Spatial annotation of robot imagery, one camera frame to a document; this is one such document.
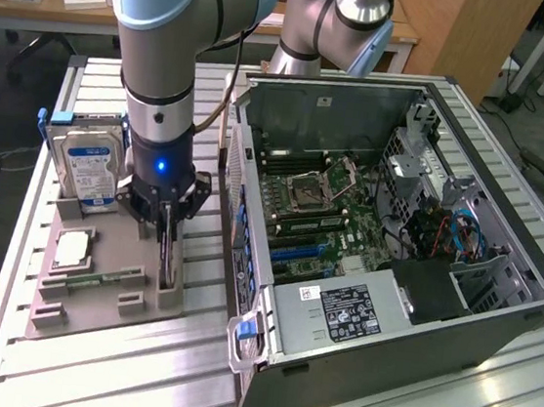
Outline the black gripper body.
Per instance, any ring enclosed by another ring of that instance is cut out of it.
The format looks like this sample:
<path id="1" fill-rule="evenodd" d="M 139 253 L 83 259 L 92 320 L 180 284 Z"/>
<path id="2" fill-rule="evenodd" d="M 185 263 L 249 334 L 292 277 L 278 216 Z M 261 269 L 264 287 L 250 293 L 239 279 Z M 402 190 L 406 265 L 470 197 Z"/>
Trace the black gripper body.
<path id="1" fill-rule="evenodd" d="M 189 127 L 169 142 L 147 141 L 130 130 L 134 168 L 132 205 L 147 222 L 157 220 L 159 203 L 172 205 L 177 220 L 186 215 L 188 202 L 180 203 L 180 200 L 195 182 L 193 130 Z"/>

